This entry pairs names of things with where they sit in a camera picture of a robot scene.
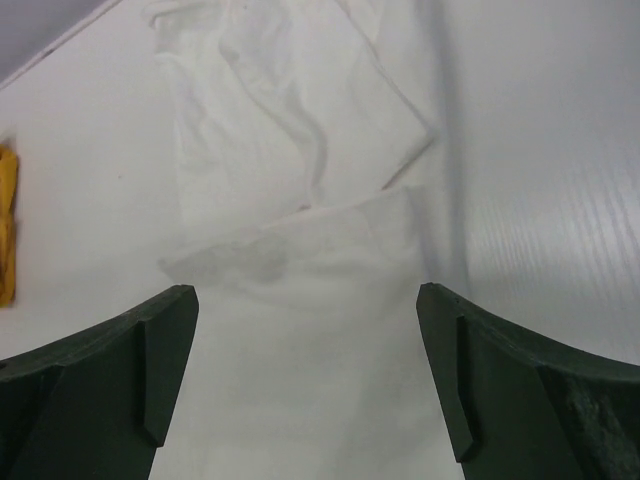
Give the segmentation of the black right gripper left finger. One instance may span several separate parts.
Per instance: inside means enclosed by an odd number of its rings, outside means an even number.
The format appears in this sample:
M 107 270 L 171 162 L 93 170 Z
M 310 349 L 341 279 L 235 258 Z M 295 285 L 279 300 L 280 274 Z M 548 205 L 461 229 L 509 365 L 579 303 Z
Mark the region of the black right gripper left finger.
M 195 336 L 175 285 L 1 363 L 4 479 L 146 479 L 166 440 Z

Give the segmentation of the white t-shirt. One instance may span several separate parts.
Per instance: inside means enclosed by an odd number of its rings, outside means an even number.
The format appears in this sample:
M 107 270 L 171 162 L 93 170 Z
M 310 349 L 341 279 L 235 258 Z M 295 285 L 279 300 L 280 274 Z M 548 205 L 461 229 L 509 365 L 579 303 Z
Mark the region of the white t-shirt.
M 437 130 L 415 1 L 149 6 L 200 316 L 156 479 L 454 476 L 415 302 Z

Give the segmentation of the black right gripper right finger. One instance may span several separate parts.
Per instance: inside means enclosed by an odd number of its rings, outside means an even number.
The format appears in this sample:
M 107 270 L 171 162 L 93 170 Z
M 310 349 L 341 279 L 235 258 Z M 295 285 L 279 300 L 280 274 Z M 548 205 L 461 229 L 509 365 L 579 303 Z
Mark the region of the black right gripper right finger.
M 467 479 L 636 479 L 639 368 L 421 286 L 420 330 Z

